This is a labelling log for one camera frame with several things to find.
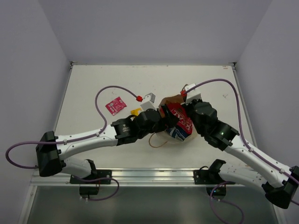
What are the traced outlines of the blue white snack bag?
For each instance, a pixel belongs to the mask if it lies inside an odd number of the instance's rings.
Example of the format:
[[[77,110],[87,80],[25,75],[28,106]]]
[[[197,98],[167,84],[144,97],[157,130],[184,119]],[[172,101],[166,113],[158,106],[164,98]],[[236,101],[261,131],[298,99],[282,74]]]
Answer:
[[[173,139],[176,139],[180,142],[183,142],[188,136],[189,134],[181,127],[177,126],[177,127],[173,127],[173,128],[169,128],[165,131],[170,137],[172,137]]]

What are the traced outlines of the brown paper bag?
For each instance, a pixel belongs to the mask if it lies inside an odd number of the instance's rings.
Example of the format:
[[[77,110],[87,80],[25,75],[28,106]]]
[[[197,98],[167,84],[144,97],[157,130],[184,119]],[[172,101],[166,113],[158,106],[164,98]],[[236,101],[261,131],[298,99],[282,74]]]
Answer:
[[[173,95],[173,96],[170,96],[170,97],[165,97],[162,99],[162,101],[160,102],[159,104],[159,109],[161,108],[161,105],[168,105],[170,103],[180,103],[182,104],[184,101],[183,101],[183,98],[181,97],[180,94],[178,95]],[[159,133],[153,133],[150,137],[149,137],[149,146],[152,147],[152,148],[160,148],[160,147],[163,147],[164,145],[166,144],[180,144],[180,143],[187,143],[191,140],[193,140],[196,136],[197,136],[197,132],[195,130],[195,127],[194,125],[192,125],[192,134],[187,137],[183,142],[180,142],[176,139],[173,139],[172,137],[170,137],[165,131],[163,132],[159,132]],[[152,141],[152,138],[153,136],[156,135],[157,138],[162,142],[161,144],[152,144],[151,141]]]

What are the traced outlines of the large red snack bag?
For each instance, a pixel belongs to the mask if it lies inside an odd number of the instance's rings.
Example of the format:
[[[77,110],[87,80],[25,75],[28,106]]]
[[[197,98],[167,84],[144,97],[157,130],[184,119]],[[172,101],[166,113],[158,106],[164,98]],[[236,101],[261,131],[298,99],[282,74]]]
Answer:
[[[182,105],[180,103],[170,103],[168,104],[168,108],[176,117],[179,118],[179,122],[175,127],[179,126],[183,128],[190,136],[192,134],[192,121],[189,117],[187,117]]]

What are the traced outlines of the yellow snack packet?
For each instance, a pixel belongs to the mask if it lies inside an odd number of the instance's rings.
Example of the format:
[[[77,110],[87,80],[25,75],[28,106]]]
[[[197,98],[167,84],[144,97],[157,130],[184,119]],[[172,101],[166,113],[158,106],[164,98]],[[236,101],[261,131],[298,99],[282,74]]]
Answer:
[[[141,112],[142,112],[142,109],[137,108],[137,109],[132,110],[130,113],[131,113],[131,115],[138,116]]]

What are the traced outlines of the small pink snack packet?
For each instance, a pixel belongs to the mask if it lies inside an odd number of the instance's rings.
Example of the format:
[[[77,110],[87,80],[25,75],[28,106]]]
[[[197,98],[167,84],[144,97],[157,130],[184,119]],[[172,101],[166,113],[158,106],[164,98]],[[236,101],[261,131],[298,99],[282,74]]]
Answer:
[[[118,114],[121,110],[123,110],[127,105],[121,99],[121,97],[117,97],[108,104],[106,104],[106,109],[110,112],[112,116]]]

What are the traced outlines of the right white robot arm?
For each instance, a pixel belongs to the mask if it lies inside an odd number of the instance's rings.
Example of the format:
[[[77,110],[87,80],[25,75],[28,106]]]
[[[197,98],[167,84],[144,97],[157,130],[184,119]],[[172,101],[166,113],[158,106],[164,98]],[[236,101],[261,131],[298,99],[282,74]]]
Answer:
[[[249,165],[262,178],[252,181],[265,192],[265,197],[275,206],[288,209],[299,187],[298,166],[289,167],[269,157],[232,126],[220,121],[217,111],[208,102],[193,100],[184,109],[197,133],[205,141]]]

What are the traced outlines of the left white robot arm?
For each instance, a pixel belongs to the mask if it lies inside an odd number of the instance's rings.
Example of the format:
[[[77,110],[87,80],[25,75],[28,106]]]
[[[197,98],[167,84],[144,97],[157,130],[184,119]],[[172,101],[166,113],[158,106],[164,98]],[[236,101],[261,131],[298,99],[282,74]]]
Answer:
[[[161,109],[147,109],[137,116],[119,119],[100,130],[73,136],[56,136],[53,131],[46,132],[36,146],[39,175],[49,177],[65,173],[92,183],[97,178],[94,162],[77,159],[74,157],[76,154],[101,147],[135,143],[150,133],[173,128],[178,121],[178,117],[163,105]]]

